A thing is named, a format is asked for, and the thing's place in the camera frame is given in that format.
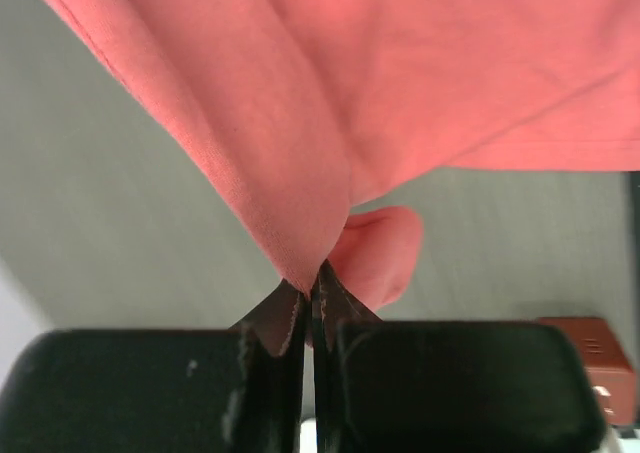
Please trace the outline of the brown cube mug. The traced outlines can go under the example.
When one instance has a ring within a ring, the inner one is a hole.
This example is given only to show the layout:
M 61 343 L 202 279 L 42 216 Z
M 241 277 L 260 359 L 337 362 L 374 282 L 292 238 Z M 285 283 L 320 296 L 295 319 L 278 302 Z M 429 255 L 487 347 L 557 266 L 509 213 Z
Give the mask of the brown cube mug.
M 542 317 L 572 342 L 610 425 L 629 426 L 636 418 L 637 376 L 609 324 L 599 317 Z

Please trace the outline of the pink t shirt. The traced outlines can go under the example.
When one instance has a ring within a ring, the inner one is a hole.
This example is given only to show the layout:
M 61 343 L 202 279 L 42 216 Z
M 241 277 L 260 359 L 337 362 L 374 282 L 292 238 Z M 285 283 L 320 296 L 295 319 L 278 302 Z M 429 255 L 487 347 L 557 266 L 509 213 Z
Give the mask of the pink t shirt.
M 440 166 L 639 165 L 639 0 L 44 0 L 189 155 L 274 268 L 371 308 Z

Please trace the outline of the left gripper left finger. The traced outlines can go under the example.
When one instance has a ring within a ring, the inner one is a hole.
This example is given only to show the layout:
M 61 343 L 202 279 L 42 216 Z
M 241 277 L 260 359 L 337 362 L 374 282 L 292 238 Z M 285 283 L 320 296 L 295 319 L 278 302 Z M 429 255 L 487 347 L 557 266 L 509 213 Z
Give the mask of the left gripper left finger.
M 306 301 L 281 283 L 228 329 L 58 329 L 1 391 L 5 452 L 295 452 Z

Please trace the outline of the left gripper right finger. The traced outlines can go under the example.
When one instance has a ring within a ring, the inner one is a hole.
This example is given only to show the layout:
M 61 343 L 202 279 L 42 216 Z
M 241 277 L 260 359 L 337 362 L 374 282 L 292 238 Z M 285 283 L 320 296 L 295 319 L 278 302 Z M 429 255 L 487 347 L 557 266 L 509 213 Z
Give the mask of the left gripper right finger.
M 311 290 L 322 452 L 595 452 L 607 425 L 579 355 L 530 321 L 385 321 L 329 263 Z

